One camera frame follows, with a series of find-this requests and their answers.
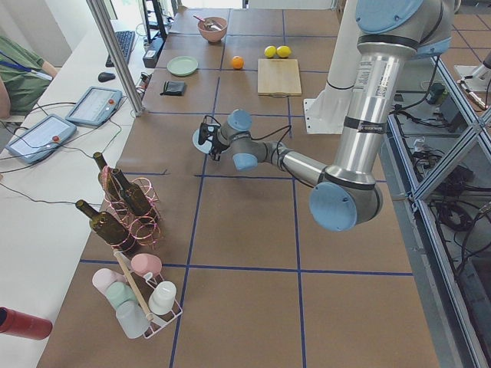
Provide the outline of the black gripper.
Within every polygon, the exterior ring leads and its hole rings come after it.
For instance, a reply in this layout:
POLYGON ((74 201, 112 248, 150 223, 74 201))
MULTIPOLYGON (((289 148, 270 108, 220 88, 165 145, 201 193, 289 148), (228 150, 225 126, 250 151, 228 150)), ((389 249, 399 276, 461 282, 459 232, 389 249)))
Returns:
POLYGON ((219 140, 218 133, 220 132, 221 124, 214 117, 204 117, 199 129, 208 130, 209 138, 213 142, 212 149, 209 155, 215 161, 220 161, 221 153, 226 151, 226 145, 219 140))

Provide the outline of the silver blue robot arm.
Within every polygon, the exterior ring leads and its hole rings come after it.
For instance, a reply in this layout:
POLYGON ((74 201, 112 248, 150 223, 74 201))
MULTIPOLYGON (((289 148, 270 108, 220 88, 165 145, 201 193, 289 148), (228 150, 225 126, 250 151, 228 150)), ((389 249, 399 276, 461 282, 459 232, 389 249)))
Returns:
POLYGON ((280 142, 252 138, 252 118, 235 110, 225 123, 202 123, 194 146, 219 160, 232 156, 239 171, 270 163, 312 188, 315 221, 333 232, 372 220, 383 196, 372 169, 387 129, 397 81, 407 61, 444 53, 450 46, 452 1, 349 1, 341 16, 334 59, 346 60, 349 101, 331 165, 280 142))

